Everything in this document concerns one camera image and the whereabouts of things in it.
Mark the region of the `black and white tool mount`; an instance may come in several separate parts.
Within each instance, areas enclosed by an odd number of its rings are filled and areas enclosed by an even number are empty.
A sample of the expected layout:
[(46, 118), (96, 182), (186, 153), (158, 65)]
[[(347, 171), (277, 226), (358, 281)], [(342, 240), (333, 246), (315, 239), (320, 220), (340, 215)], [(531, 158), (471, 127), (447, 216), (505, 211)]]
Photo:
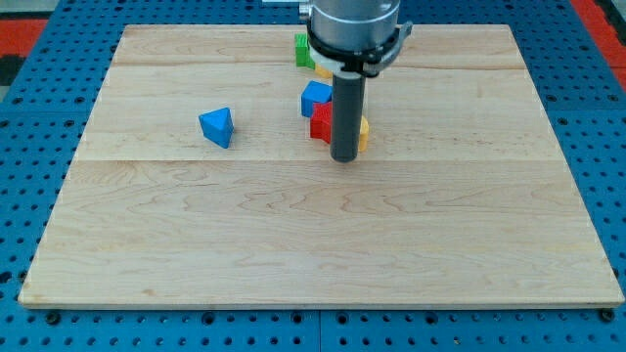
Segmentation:
[(310, 55), (313, 61), (333, 73), (358, 74), (375, 78), (400, 55), (404, 41), (412, 34), (413, 23), (397, 25), (393, 33), (373, 49), (342, 50), (324, 43), (307, 26)]

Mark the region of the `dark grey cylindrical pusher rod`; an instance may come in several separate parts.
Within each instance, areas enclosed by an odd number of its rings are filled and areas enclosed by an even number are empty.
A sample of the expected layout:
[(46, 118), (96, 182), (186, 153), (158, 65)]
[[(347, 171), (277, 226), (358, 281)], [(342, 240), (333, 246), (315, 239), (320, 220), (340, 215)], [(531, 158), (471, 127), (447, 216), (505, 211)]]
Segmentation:
[(363, 76), (333, 77), (330, 153), (335, 161), (351, 162), (358, 155), (365, 82)]

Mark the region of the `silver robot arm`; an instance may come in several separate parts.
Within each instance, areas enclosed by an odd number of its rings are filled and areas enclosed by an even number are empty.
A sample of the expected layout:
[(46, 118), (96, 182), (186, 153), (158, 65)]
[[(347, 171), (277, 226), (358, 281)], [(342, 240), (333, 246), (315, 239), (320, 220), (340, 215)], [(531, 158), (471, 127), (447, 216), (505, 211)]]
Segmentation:
[(400, 24), (399, 0), (262, 0), (297, 6), (307, 28), (309, 55), (333, 74), (330, 154), (338, 162), (358, 155), (366, 80), (399, 56), (411, 22)]

